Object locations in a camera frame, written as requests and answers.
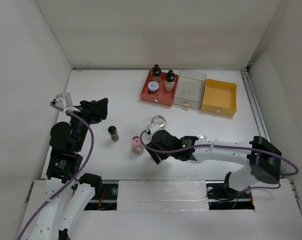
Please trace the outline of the pink-cap spice bottle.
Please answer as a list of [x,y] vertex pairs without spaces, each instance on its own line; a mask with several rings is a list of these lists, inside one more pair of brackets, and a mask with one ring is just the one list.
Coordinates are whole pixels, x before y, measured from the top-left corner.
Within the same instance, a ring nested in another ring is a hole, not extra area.
[[134,136],[132,138],[132,142],[131,142],[131,150],[137,154],[137,155],[141,155],[144,152],[144,146],[141,143],[141,139],[139,136]]

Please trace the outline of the square glass jar beige grains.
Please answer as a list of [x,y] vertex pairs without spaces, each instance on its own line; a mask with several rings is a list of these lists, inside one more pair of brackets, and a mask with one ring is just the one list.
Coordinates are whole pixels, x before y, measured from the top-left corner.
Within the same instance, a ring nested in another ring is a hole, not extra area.
[[165,129],[167,126],[167,121],[162,115],[156,115],[151,119],[151,124],[159,125],[162,129]]

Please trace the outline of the round glass jar metal lid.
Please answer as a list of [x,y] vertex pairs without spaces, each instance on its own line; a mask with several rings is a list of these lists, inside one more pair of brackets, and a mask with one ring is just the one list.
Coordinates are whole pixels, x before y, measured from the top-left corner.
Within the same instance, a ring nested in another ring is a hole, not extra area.
[[206,141],[209,141],[209,139],[205,135],[203,135],[203,134],[198,135],[197,138],[198,139],[205,139]]

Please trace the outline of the white-lid dark spice jar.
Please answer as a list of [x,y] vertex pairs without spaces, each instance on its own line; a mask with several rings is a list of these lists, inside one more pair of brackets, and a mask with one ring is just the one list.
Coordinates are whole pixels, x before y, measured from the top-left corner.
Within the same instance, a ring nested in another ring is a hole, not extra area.
[[150,95],[157,95],[160,89],[160,85],[157,81],[150,81],[147,85],[147,89]]

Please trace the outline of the brown spice bottle black cap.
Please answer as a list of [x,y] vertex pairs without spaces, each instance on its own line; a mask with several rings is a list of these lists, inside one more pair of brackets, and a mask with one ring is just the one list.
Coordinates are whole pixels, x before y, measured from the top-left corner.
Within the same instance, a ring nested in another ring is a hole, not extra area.
[[154,67],[151,69],[151,80],[154,82],[157,82],[158,84],[161,83],[161,74],[162,74],[162,70],[159,67],[158,64],[155,64]]

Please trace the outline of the white powder bottle black cap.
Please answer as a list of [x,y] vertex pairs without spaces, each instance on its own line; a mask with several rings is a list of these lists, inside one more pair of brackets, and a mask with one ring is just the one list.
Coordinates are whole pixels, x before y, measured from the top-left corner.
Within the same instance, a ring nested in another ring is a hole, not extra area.
[[164,78],[164,89],[167,92],[172,92],[176,84],[176,75],[172,69],[170,69]]

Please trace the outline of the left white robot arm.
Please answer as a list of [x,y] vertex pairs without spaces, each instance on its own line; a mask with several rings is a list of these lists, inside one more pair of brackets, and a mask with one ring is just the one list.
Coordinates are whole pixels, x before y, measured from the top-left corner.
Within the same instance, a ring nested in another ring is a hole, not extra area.
[[108,115],[107,98],[82,100],[74,106],[66,95],[56,96],[50,103],[54,109],[70,118],[50,130],[51,146],[46,171],[44,203],[30,217],[20,231],[21,240],[29,225],[34,228],[30,240],[69,240],[71,230],[92,198],[102,194],[102,178],[92,173],[78,177],[87,165],[95,138],[91,125],[105,120]]

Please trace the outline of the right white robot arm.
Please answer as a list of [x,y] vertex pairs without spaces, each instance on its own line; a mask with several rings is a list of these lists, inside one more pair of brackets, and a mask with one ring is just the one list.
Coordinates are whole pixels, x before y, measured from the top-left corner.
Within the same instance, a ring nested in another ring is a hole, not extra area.
[[177,138],[166,130],[158,130],[144,147],[156,164],[172,157],[181,162],[219,161],[241,165],[240,169],[227,172],[220,186],[208,191],[216,201],[232,201],[256,189],[256,183],[264,183],[263,188],[268,190],[281,187],[282,154],[263,137],[255,136],[248,143],[219,142],[205,136]]

